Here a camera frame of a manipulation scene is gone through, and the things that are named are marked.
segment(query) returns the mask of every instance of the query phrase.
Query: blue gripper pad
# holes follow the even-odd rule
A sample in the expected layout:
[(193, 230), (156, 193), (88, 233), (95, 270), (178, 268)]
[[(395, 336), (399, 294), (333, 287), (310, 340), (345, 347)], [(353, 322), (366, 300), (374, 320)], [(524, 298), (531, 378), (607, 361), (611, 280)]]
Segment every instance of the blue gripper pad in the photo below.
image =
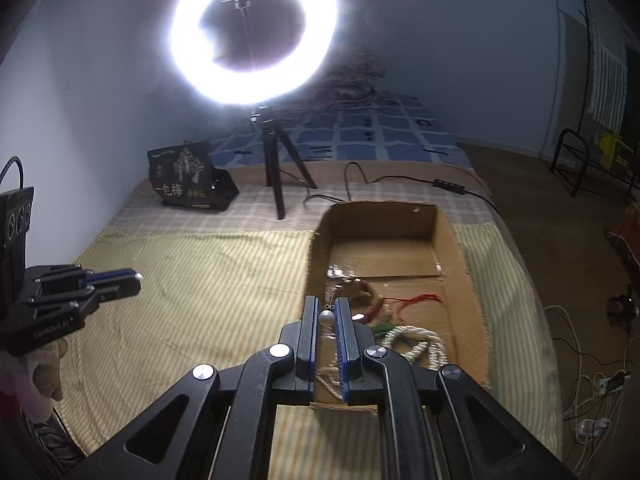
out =
[(342, 400), (348, 404), (350, 400), (349, 381), (356, 380), (362, 375), (362, 364), (355, 327), (351, 319), (351, 307), (347, 298), (335, 300), (334, 314), (340, 392)]

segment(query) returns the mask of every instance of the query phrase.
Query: crumpled blanket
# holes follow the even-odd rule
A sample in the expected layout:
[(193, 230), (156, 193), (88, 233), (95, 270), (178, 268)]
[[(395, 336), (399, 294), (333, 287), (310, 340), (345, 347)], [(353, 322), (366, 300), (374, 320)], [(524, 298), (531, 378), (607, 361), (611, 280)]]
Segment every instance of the crumpled blanket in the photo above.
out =
[(307, 83), (285, 97), (278, 111), (350, 108), (368, 103), (377, 95), (373, 82), (385, 76), (380, 56), (368, 46), (337, 44)]

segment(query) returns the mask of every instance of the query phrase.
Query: camera lens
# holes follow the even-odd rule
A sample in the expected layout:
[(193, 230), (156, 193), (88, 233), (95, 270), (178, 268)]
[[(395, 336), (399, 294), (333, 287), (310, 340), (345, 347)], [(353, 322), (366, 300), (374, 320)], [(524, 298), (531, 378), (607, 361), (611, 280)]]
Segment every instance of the camera lens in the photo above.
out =
[(11, 240), (15, 235), (15, 215), (11, 213), (9, 221), (6, 223), (6, 238)]
[(18, 210), (18, 218), (16, 219), (15, 231), (20, 234), (24, 228), (24, 206)]

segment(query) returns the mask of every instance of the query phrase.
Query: bed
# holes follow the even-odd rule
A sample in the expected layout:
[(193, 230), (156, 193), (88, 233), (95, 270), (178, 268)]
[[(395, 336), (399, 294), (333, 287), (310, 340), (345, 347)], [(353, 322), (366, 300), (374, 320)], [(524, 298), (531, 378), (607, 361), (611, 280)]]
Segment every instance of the bed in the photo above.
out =
[[(370, 180), (440, 178), (490, 200), (463, 150), (412, 98), (385, 94), (368, 107), (297, 112), (287, 120), (320, 193), (344, 198), (345, 161), (358, 160)], [(240, 364), (300, 316), (310, 242), (332, 204), (304, 204), (305, 187), (284, 176), (287, 216), (277, 221), (261, 155), (255, 133), (216, 145), (212, 161), (229, 168), (240, 191), (220, 214), (162, 206), (143, 181), (80, 257), (96, 270), (133, 266), (145, 275), (140, 297), (101, 308), (71, 336), (61, 364), (58, 412), (84, 452), (194, 365)], [(282, 169), (296, 173), (286, 160)], [(366, 184), (357, 171), (348, 181), (353, 200), (432, 203), (446, 212), (488, 329), (490, 391), (560, 456), (555, 354), (530, 277), (496, 211), (476, 196), (415, 182)], [(378, 460), (378, 426), (369, 413), (278, 410), (270, 478), (378, 478)]]

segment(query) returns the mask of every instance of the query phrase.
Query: yellow striped fabric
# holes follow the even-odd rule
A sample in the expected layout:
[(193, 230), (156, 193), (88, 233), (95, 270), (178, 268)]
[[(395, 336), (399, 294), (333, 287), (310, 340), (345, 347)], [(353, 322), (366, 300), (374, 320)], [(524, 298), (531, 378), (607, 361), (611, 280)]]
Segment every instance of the yellow striped fabric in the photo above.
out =
[[(494, 224), (455, 230), (490, 328), (493, 393), (555, 451), (554, 404), (531, 379), (544, 370), (529, 282)], [(105, 304), (69, 338), (59, 410), (74, 440), (93, 452), (195, 364), (225, 368), (277, 341), (281, 326), (300, 314), (311, 238), (286, 231), (101, 235), (83, 265), (131, 266), (146, 276), (137, 298)], [(375, 415), (279, 407), (271, 479), (377, 480), (379, 464)]]

